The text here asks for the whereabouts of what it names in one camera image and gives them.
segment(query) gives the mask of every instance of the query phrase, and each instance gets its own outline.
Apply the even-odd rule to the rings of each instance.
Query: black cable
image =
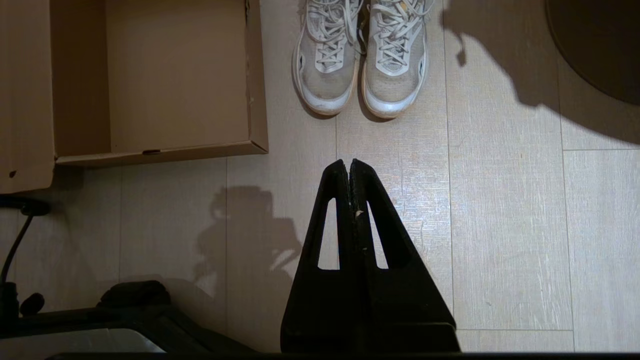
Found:
[[[24,233],[27,232],[27,228],[31,223],[31,219],[33,219],[33,215],[29,215],[27,217],[27,221],[24,222],[24,225],[22,226],[22,229],[20,230],[18,237],[13,242],[13,246],[11,246],[11,250],[9,250],[9,254],[7,254],[6,256],[6,260],[4,261],[4,266],[2,267],[2,274],[0,274],[0,284],[6,283],[6,278],[9,274],[9,268],[11,267],[11,262],[13,261],[13,257],[15,255],[16,250],[18,250],[18,245],[20,245],[20,241],[22,241],[22,238],[24,237]]]

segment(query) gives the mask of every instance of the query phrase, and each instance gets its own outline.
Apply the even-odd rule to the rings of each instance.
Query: shoe sole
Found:
[[[349,101],[351,101],[351,97],[353,96],[353,88],[357,87],[354,85],[358,83],[359,57],[355,58],[355,63],[353,65],[353,77],[351,78],[351,90],[349,91],[349,97],[347,98],[347,101],[344,103],[344,106],[334,111],[318,109],[307,102],[305,97],[302,95],[302,89],[300,88],[301,79],[300,79],[300,75],[298,74],[298,55],[300,54],[300,42],[302,41],[303,35],[304,35],[304,32],[300,33],[300,37],[298,39],[298,46],[293,51],[293,54],[291,54],[291,76],[293,76],[293,82],[296,85],[295,86],[296,94],[305,103],[305,106],[308,107],[314,113],[322,116],[327,116],[327,117],[336,116],[345,108],[347,104],[349,104]]]
[[[362,80],[361,80],[360,87],[362,87],[362,99],[364,100],[364,103],[367,106],[367,109],[369,110],[369,112],[371,112],[374,116],[376,116],[376,117],[378,117],[380,119],[392,120],[392,119],[395,119],[398,116],[404,114],[404,112],[406,110],[411,108],[413,106],[413,104],[415,103],[416,99],[418,99],[418,96],[420,95],[420,91],[422,90],[422,86],[424,85],[425,81],[427,80],[427,75],[429,74],[429,50],[427,48],[426,40],[424,42],[424,59],[425,59],[424,75],[422,76],[422,80],[420,81],[420,84],[418,85],[418,89],[417,89],[418,94],[409,103],[409,105],[407,105],[407,107],[404,110],[399,111],[397,113],[380,113],[380,112],[378,112],[378,111],[376,111],[376,110],[371,108],[371,105],[367,101],[367,93],[366,93],[366,90],[367,90],[367,82],[366,82],[367,64],[365,62],[364,66],[362,67]]]

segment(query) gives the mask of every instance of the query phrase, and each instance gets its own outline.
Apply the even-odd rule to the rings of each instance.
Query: cardboard box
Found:
[[[0,0],[0,193],[268,151],[259,0]]]

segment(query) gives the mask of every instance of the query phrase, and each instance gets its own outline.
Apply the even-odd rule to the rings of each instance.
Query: floor plank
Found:
[[[335,119],[310,116],[291,80],[303,4],[261,4],[269,154],[228,160],[229,335],[261,351],[280,349],[280,322],[317,187],[336,160]],[[335,221],[327,225],[334,228]]]
[[[556,50],[543,2],[450,0],[444,26],[458,326],[571,329]]]
[[[25,194],[52,211],[33,219],[17,251],[20,301],[39,292],[43,311],[92,307],[118,282],[120,184],[119,167],[58,168],[51,188]]]
[[[4,266],[6,259],[15,237],[18,235],[18,211],[12,209],[0,209],[0,261]],[[16,259],[13,259],[7,279],[15,281]]]
[[[558,56],[565,150],[640,148],[640,106],[603,94]]]
[[[459,330],[463,352],[573,352],[572,331]]]
[[[226,333],[226,159],[124,167],[120,281],[154,279]]]
[[[427,24],[428,78],[415,104],[400,117],[379,122],[369,120],[372,117],[364,104],[354,97],[337,116],[337,147],[338,158],[347,166],[357,158],[376,170],[449,309],[453,309],[444,40],[437,21],[441,11],[438,0],[431,12],[433,20]]]
[[[640,151],[566,151],[576,351],[640,351]]]

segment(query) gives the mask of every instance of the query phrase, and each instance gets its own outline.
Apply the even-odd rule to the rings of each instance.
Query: sneaker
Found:
[[[372,0],[362,97],[377,117],[392,119],[418,96],[429,68],[427,14],[433,0]]]
[[[296,89],[321,115],[335,115],[349,101],[358,74],[356,22],[362,0],[307,0],[293,52]]]

